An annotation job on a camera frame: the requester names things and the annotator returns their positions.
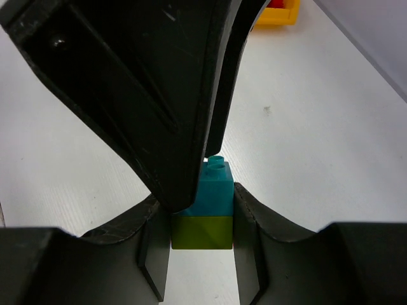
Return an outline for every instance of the green block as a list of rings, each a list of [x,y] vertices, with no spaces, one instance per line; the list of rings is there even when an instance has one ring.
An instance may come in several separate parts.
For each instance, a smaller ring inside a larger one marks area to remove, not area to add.
[[[231,249],[233,216],[173,216],[173,249]]]

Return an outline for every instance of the red object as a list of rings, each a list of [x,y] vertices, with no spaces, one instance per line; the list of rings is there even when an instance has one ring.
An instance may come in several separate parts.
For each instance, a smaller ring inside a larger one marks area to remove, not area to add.
[[[271,0],[268,8],[284,8],[284,0]]]

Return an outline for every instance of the yellow tray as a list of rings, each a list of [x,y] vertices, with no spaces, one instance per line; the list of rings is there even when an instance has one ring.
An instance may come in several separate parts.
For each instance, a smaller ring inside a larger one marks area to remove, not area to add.
[[[297,21],[300,0],[285,0],[285,8],[265,8],[256,25],[292,25]]]

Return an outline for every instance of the table surface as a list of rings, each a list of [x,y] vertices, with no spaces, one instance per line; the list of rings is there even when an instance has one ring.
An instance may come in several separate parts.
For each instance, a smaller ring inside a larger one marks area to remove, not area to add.
[[[0,30],[0,202],[7,226],[82,234],[148,190],[36,79]],[[407,105],[303,0],[292,27],[254,30],[221,154],[260,201],[312,230],[407,221]],[[168,304],[238,304],[232,251],[171,251]]]

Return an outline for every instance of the gray wall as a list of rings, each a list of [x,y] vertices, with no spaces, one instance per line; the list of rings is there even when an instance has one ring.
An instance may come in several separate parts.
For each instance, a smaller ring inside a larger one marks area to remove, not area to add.
[[[314,1],[407,101],[407,1]]]

